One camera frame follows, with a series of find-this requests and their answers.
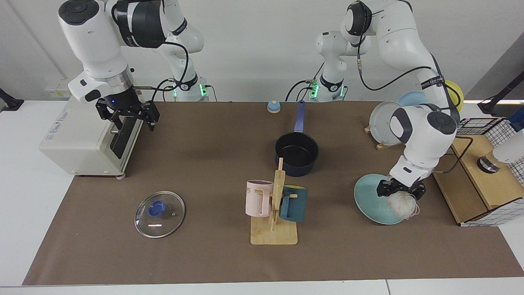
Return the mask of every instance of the white wall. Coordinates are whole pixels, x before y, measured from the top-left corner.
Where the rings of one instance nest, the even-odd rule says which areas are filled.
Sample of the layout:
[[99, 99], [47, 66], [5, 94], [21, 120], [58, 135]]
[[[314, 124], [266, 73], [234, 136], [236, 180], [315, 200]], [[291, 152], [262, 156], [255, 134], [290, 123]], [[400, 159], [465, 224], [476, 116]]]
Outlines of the white wall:
[[[64, 0], [0, 3], [5, 1], [13, 5], [58, 70], [67, 78], [80, 73], [81, 64], [57, 21]], [[316, 37], [339, 28], [350, 2], [180, 0], [186, 18], [206, 40], [204, 50], [192, 56], [196, 70], [215, 85], [220, 100], [283, 99], [294, 82], [312, 78], [322, 62], [314, 47]], [[466, 93], [524, 31], [522, 0], [413, 0], [412, 5], [422, 41], [436, 56], [446, 79], [457, 82]], [[0, 19], [3, 30], [4, 22]], [[8, 30], [14, 34], [18, 29]], [[3, 38], [1, 42], [6, 47], [17, 44], [6, 44]], [[26, 56], [28, 50], [19, 55]], [[124, 48], [123, 52], [137, 70], [138, 84], [156, 85], [170, 76], [162, 59], [147, 49]], [[375, 47], [363, 60], [364, 77], [371, 86], [381, 86], [399, 74], [382, 63]], [[19, 58], [12, 61], [9, 66], [15, 71], [27, 71]], [[350, 99], [395, 100], [418, 89], [417, 81], [407, 77], [384, 91], [369, 92], [360, 84], [354, 58], [348, 58], [348, 68]], [[0, 76], [0, 85], [5, 83], [4, 75]]]
[[46, 80], [65, 78], [32, 34], [11, 4], [0, 0], [0, 88], [29, 100], [46, 98]]
[[[497, 63], [467, 94], [466, 99], [486, 99], [503, 90], [524, 70], [524, 33], [502, 55]], [[504, 99], [523, 99], [524, 83], [515, 87]]]

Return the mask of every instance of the brown table mat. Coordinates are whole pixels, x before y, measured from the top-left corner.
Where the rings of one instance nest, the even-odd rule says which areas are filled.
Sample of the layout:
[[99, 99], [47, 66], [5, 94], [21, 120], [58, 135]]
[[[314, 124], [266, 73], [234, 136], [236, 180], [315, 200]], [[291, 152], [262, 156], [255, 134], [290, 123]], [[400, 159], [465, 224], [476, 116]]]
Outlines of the brown table mat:
[[[270, 114], [265, 103], [158, 103], [160, 123], [142, 129], [124, 180], [73, 180], [24, 285], [523, 276], [498, 228], [456, 225], [433, 177], [408, 221], [381, 226], [358, 210], [356, 181], [388, 174], [403, 149], [376, 151], [363, 132], [376, 104], [307, 105], [320, 156], [310, 174], [286, 180], [310, 189], [299, 243], [252, 246], [245, 183], [273, 179], [275, 141], [292, 131], [296, 105]], [[145, 238], [136, 209], [164, 190], [182, 196], [185, 221]]]

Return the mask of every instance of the wooden mug holder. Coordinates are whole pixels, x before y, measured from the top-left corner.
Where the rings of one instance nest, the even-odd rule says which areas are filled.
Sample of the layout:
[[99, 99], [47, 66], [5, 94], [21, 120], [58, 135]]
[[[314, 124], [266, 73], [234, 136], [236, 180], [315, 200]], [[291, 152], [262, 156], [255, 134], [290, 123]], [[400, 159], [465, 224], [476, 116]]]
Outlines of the wooden mug holder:
[[279, 217], [280, 203], [286, 181], [286, 171], [282, 170], [284, 159], [280, 158], [275, 171], [271, 213], [268, 217], [251, 217], [252, 245], [296, 245], [298, 243], [297, 223]]

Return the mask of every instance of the mug handle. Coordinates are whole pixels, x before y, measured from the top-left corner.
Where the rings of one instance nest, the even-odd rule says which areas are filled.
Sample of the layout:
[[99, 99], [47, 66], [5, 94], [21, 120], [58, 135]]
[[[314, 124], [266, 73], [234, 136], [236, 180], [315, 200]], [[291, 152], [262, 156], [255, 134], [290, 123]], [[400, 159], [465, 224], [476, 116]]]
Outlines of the mug handle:
[[282, 204], [280, 205], [280, 212], [286, 214], [286, 218], [289, 218], [289, 197], [291, 194], [284, 193], [282, 197]]
[[269, 202], [270, 191], [268, 189], [261, 189], [261, 191], [264, 192], [264, 194], [262, 195], [262, 208], [258, 213], [260, 216], [267, 216], [271, 210], [271, 204]]

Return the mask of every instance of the light blue plate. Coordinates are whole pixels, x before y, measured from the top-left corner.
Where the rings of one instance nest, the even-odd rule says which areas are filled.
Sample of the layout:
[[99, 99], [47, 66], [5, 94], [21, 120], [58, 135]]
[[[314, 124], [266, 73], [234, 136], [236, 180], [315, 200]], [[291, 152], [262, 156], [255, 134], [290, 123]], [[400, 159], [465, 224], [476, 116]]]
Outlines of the light blue plate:
[[380, 174], [362, 176], [355, 185], [355, 202], [369, 219], [380, 224], [392, 225], [403, 219], [395, 216], [389, 209], [386, 197], [377, 195], [378, 183], [386, 179], [388, 178]]
[[422, 91], [409, 91], [404, 93], [397, 100], [397, 103], [403, 107], [418, 106], [419, 104], [428, 103], [428, 99]]

